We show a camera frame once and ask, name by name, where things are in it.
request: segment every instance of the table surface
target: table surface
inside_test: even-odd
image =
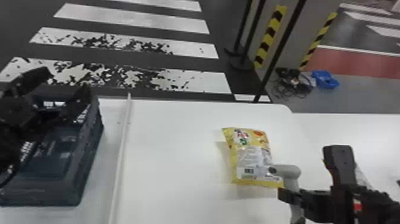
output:
[[[0,223],[107,223],[113,196],[125,105],[126,100],[100,99],[104,132],[79,206],[2,207],[0,208]]]
[[[134,100],[124,159],[118,161],[125,111],[125,100],[101,99],[105,131],[79,206],[1,208],[1,223],[108,223],[112,200],[115,222],[109,224],[289,223],[289,207],[276,199],[275,189],[230,183],[223,127],[265,131],[274,162],[299,166],[305,189],[332,184],[322,147],[349,144],[372,186],[400,201],[399,115],[292,114],[277,104]],[[121,185],[113,197],[117,163]]]
[[[223,127],[265,131],[273,160],[299,166],[303,188],[332,184],[284,105],[136,100],[130,122],[118,224],[288,223],[275,189],[230,183]]]

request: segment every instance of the floor marking line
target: floor marking line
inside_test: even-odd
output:
[[[255,95],[247,95],[247,94],[234,94],[236,101],[250,101],[252,102],[255,98]],[[267,95],[263,95],[260,97],[259,102],[271,102],[271,99]]]
[[[375,15],[367,15],[362,13],[348,12],[348,11],[345,11],[345,13],[356,20],[400,26],[400,20],[395,18],[380,17]]]
[[[32,37],[30,43],[218,59],[217,50],[211,43],[115,35],[52,27],[42,27]]]
[[[392,13],[382,9],[382,8],[372,8],[372,7],[366,7],[364,5],[354,5],[354,4],[349,4],[349,3],[341,3],[339,5],[341,8],[347,8],[349,10],[360,10],[360,11],[365,11],[365,12],[370,12],[370,13],[379,13],[379,14],[384,14],[384,15],[392,15]]]
[[[199,2],[187,0],[105,0],[201,12]]]
[[[393,38],[400,38],[400,30],[398,29],[391,29],[391,28],[385,28],[385,27],[379,27],[379,26],[370,26],[367,25],[368,28],[371,30],[374,30],[378,34],[382,36],[389,36]]]
[[[56,18],[210,34],[205,20],[66,3]]]
[[[25,71],[45,66],[54,75],[49,85],[150,89],[172,92],[231,94],[224,73],[156,69],[129,65],[81,63],[14,57],[0,72],[0,82],[10,82]]]
[[[339,51],[351,51],[351,52],[366,53],[366,54],[376,54],[376,55],[383,55],[383,56],[390,56],[390,57],[400,57],[400,54],[396,54],[396,53],[381,52],[381,51],[369,51],[369,50],[362,50],[362,49],[355,49],[355,48],[342,48],[340,46],[319,45],[318,48],[332,49],[332,50],[339,50]]]

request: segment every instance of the black plastic crate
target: black plastic crate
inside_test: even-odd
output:
[[[70,96],[33,96],[46,113],[58,111]],[[56,126],[41,142],[25,142],[27,159],[0,191],[2,206],[76,206],[80,203],[103,132],[99,101],[77,119]]]

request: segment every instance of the chip bag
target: chip bag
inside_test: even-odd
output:
[[[238,185],[283,187],[283,179],[272,175],[271,149],[263,131],[244,128],[223,128],[230,148],[233,181]]]

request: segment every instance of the yellow warning stripe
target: yellow warning stripe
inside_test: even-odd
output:
[[[276,5],[275,11],[274,13],[272,13],[268,28],[265,31],[264,37],[262,39],[260,48],[258,49],[257,55],[255,56],[255,68],[261,68],[264,60],[267,58],[268,50],[271,48],[272,43],[274,42],[274,37],[279,31],[283,16],[285,16],[287,10],[288,8],[286,6]]]
[[[330,25],[332,24],[333,20],[336,18],[337,15],[338,15],[337,13],[331,13],[328,15],[328,18],[326,18],[324,27],[318,32],[317,38],[311,44],[310,48],[307,51],[307,54],[301,61],[301,64],[299,66],[300,71],[303,71],[304,67],[308,64],[310,58],[313,56],[315,49],[317,49],[318,45],[320,44],[320,41],[322,40],[322,38],[324,38],[325,33],[328,32]]]

